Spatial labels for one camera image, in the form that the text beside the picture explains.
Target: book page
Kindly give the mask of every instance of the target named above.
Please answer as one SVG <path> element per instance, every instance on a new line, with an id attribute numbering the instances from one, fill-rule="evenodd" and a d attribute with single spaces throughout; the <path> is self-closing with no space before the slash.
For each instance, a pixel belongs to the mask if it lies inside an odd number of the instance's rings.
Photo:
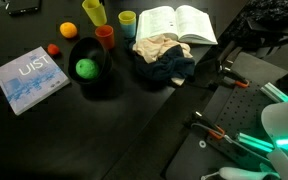
<path id="1" fill-rule="evenodd" d="M 143 11 L 140 15 L 136 40 L 160 34 L 173 36 L 170 38 L 177 40 L 176 18 L 172 7 L 157 7 Z"/>
<path id="2" fill-rule="evenodd" d="M 176 9 L 176 20 L 179 39 L 183 36 L 197 36 L 210 42 L 216 42 L 216 37 L 208 14 L 191 6 L 183 5 Z"/>

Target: orange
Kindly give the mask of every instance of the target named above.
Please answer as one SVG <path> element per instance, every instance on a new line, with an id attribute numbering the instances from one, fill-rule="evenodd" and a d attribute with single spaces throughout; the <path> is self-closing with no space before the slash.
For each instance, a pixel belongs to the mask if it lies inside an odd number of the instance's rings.
<path id="1" fill-rule="evenodd" d="M 77 28 L 71 22 L 61 24 L 60 31 L 65 38 L 73 38 L 77 35 Z"/>

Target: open book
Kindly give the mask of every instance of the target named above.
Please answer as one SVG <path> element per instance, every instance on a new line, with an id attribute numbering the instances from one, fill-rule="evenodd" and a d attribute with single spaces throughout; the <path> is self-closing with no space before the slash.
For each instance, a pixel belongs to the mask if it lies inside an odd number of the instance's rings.
<path id="1" fill-rule="evenodd" d="M 208 14 L 187 5 L 175 11 L 161 6 L 140 14 L 136 41 L 159 34 L 185 43 L 217 44 Z"/>

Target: fabric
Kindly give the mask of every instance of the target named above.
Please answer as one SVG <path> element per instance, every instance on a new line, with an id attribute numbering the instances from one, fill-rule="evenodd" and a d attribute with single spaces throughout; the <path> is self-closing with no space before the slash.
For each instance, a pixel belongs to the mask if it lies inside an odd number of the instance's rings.
<path id="1" fill-rule="evenodd" d="M 155 62 L 158 58 L 162 57 L 162 55 L 169 48 L 176 45 L 180 45 L 184 57 L 193 57 L 190 54 L 191 48 L 189 45 L 173 41 L 170 38 L 166 38 L 163 34 L 139 40 L 133 45 L 133 51 L 135 51 L 140 56 L 143 56 L 147 63 L 152 63 Z"/>
<path id="2" fill-rule="evenodd" d="M 181 85 L 184 79 L 194 75 L 195 62 L 186 58 L 181 45 L 169 48 L 158 61 L 147 63 L 141 55 L 135 56 L 137 72 L 153 81 L 167 81 Z"/>

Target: beige cloth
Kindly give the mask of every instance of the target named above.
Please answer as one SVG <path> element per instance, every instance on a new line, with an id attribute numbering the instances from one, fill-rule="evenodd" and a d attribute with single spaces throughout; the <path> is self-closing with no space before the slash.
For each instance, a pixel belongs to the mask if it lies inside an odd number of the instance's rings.
<path id="1" fill-rule="evenodd" d="M 179 43 L 170 38 L 165 37 L 163 34 L 151 38 L 141 39 L 133 45 L 133 51 L 143 56 L 147 63 L 155 62 L 158 58 L 171 47 L 181 45 L 184 57 L 192 58 L 190 54 L 190 46 L 185 43 Z"/>

